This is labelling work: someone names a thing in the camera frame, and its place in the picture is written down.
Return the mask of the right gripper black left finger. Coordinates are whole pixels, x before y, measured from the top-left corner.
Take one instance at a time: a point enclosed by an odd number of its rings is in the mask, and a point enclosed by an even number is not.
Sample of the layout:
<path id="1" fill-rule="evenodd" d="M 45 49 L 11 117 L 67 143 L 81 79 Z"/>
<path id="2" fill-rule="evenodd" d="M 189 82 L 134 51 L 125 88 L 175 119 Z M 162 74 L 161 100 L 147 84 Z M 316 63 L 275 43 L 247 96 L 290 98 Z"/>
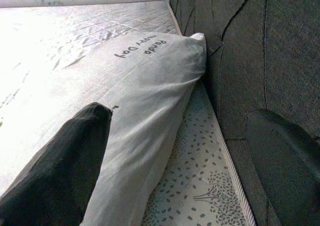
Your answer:
<path id="1" fill-rule="evenodd" d="M 112 112 L 93 102 L 67 120 L 0 199 L 3 226 L 78 226 L 104 158 Z"/>

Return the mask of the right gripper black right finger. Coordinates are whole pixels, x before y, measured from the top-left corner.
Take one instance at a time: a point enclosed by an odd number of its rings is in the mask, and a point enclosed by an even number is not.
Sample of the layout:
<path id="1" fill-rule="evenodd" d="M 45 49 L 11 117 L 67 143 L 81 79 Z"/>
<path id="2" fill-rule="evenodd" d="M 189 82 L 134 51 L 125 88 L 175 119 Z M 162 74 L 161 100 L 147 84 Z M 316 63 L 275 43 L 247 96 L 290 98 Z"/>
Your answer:
<path id="1" fill-rule="evenodd" d="M 269 110 L 248 114 L 246 141 L 262 187 L 283 226 L 320 224 L 320 146 Z"/>

